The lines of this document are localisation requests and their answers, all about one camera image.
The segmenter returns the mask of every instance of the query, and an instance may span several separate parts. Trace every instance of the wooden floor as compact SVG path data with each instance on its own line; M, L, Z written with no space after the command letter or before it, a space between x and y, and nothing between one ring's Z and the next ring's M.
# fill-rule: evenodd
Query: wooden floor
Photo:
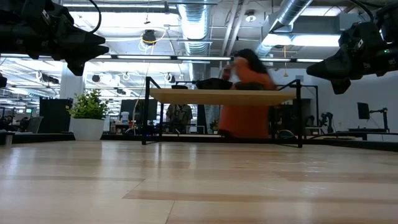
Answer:
M398 223L398 153L50 142L0 148L0 223Z

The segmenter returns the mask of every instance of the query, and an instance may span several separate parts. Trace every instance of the wooden table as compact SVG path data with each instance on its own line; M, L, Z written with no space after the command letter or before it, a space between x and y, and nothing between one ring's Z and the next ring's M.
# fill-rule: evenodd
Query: wooden table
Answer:
M265 90L173 90L151 88L150 95L161 103L198 105L274 106L296 98L294 91Z

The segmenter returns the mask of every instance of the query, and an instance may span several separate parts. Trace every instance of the computer monitor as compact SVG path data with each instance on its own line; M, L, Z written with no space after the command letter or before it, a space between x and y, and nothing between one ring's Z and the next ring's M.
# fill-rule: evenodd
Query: computer monitor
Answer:
M360 119L370 119L369 105L367 103L358 103L358 116Z
M129 120L132 120L132 113L137 100L122 100L120 107L120 114L122 112L129 112ZM149 100L148 120L156 120L157 115L157 100ZM144 100L139 100L136 106L136 117L134 120L142 121L144 119Z

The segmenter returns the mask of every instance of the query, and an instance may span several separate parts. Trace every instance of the woman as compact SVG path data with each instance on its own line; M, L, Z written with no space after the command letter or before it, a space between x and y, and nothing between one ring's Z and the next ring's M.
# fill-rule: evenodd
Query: woman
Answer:
M223 79L231 78L234 70L241 83L260 83L265 90L275 85L256 53L240 50L234 64L224 69ZM268 106L224 106L221 110L220 133L232 138L268 138Z

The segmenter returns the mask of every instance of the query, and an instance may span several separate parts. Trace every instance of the potted plant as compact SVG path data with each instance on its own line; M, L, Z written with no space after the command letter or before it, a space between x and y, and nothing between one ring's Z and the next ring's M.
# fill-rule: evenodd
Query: potted plant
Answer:
M108 101L100 100L101 91L76 95L77 102L67 111L72 116L73 135L77 141L98 141L104 130Z

